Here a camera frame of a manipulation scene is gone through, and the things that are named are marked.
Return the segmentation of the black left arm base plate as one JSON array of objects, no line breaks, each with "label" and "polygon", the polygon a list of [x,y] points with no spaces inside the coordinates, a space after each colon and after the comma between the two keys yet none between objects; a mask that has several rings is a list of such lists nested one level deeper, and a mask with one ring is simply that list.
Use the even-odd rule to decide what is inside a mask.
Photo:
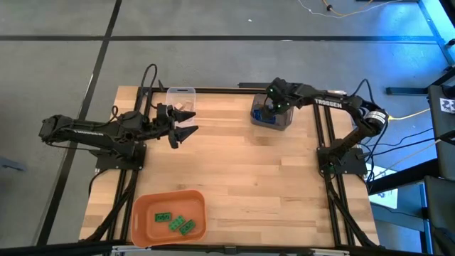
[{"label": "black left arm base plate", "polygon": [[95,168],[99,170],[123,169],[142,170],[144,167],[147,146],[140,142],[130,146],[131,154],[120,154],[115,150],[94,150],[92,154],[97,158]]}]

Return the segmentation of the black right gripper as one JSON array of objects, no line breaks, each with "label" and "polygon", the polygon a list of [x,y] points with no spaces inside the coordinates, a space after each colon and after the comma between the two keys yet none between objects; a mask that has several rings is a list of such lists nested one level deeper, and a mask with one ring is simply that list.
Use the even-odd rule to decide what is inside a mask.
[{"label": "black right gripper", "polygon": [[293,106],[296,96],[296,83],[275,78],[267,87],[267,96],[263,102],[262,116],[273,117],[275,114],[284,114]]}]

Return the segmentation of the clear plastic bin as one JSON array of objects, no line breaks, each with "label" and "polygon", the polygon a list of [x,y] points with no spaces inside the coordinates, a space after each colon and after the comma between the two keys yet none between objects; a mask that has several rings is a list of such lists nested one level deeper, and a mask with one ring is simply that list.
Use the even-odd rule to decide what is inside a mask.
[{"label": "clear plastic bin", "polygon": [[[175,108],[177,103],[181,103],[184,111],[196,111],[196,90],[193,87],[170,87],[166,93],[166,105],[171,105]],[[185,122],[175,122],[177,127],[194,126],[195,117]]]}]

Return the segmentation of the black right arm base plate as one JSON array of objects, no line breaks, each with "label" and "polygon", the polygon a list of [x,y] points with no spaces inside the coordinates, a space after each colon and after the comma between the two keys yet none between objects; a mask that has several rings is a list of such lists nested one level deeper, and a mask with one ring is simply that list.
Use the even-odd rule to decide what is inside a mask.
[{"label": "black right arm base plate", "polygon": [[319,171],[322,174],[359,174],[367,173],[363,150],[353,147],[345,153],[333,153],[330,148],[316,150]]}]

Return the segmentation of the grey translucent plastic bin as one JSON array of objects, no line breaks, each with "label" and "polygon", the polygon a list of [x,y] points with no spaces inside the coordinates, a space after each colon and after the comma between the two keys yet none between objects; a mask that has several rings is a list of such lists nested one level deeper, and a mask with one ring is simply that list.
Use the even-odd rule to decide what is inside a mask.
[{"label": "grey translucent plastic bin", "polygon": [[261,110],[261,107],[263,107],[263,102],[264,99],[266,98],[266,95],[263,94],[256,94],[253,97],[252,101],[252,106],[250,110],[250,121],[252,124],[260,126],[260,127],[266,127],[274,130],[279,130],[279,131],[284,131],[289,127],[292,123],[293,119],[293,111],[294,109],[291,108],[287,110],[284,114],[277,114],[277,123],[276,124],[266,124],[261,121],[257,121],[253,118],[252,112],[253,110]]}]

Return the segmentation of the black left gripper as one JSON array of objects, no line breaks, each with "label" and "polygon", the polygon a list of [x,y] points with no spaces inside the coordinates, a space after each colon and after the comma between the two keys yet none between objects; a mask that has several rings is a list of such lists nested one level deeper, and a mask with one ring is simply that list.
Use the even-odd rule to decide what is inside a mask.
[{"label": "black left gripper", "polygon": [[152,119],[151,138],[160,139],[168,136],[169,144],[172,149],[177,149],[178,145],[186,140],[190,135],[198,130],[198,126],[176,127],[175,122],[182,123],[196,116],[195,112],[178,110],[173,108],[171,114],[157,114]]}]

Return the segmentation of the black white marker tag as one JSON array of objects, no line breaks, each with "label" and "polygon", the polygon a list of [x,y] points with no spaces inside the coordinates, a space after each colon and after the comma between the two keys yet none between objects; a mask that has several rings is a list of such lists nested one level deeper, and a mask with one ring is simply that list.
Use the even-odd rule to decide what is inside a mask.
[{"label": "black white marker tag", "polygon": [[440,98],[439,106],[442,112],[449,114],[455,114],[455,100]]}]

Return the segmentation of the black case with tag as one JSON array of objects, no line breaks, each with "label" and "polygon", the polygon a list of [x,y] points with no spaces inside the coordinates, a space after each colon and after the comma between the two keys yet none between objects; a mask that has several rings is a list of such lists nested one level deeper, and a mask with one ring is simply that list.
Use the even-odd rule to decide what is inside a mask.
[{"label": "black case with tag", "polygon": [[439,162],[439,175],[445,179],[455,181],[455,138],[453,144],[445,142],[442,137],[449,132],[455,132],[455,114],[442,112],[439,99],[446,98],[443,87],[432,85],[428,90],[430,112],[435,139],[439,139],[436,145]]}]

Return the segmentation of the white printed paper sheet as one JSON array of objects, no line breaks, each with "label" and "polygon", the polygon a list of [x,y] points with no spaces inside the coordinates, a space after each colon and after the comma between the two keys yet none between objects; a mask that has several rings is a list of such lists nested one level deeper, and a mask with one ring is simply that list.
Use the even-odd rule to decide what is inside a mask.
[{"label": "white printed paper sheet", "polygon": [[[387,175],[395,173],[395,170],[385,169],[380,166],[375,167],[373,171],[375,175],[375,180],[378,180],[379,178],[384,178]],[[380,206],[385,206],[386,208],[390,209],[397,208],[397,198],[398,190],[396,188],[369,196],[369,200],[371,203],[378,204]]]}]

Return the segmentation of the black stand base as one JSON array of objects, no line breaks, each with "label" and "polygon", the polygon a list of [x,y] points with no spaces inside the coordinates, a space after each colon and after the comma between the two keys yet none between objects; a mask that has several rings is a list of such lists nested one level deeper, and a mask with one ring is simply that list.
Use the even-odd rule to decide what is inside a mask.
[{"label": "black stand base", "polygon": [[445,82],[455,78],[455,65],[449,66],[444,72],[445,73],[440,78],[426,87],[387,87],[385,93],[387,95],[426,95],[430,86],[442,86]]}]

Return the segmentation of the orange plastic bin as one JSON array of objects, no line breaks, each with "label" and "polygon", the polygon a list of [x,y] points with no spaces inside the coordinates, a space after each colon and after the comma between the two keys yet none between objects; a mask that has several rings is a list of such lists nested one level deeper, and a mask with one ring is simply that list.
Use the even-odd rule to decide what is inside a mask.
[{"label": "orange plastic bin", "polygon": [[[196,227],[187,235],[181,235],[179,228],[170,231],[171,222],[157,223],[155,213],[170,212],[172,220],[182,215],[186,222],[194,220]],[[205,198],[196,190],[172,191],[148,194],[138,197],[132,208],[131,240],[138,247],[169,245],[200,240],[207,229]]]}]

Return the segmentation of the black aluminium table frame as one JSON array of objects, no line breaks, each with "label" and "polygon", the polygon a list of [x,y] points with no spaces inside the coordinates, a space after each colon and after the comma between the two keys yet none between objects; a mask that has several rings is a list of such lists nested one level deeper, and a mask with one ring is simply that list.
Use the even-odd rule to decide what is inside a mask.
[{"label": "black aluminium table frame", "polygon": [[198,130],[177,149],[166,139],[148,142],[136,196],[201,192],[202,245],[333,246],[316,148],[320,134],[342,138],[352,130],[349,114],[332,110],[330,118],[315,118],[307,106],[280,132],[251,123],[252,99],[245,89],[199,89]]}]

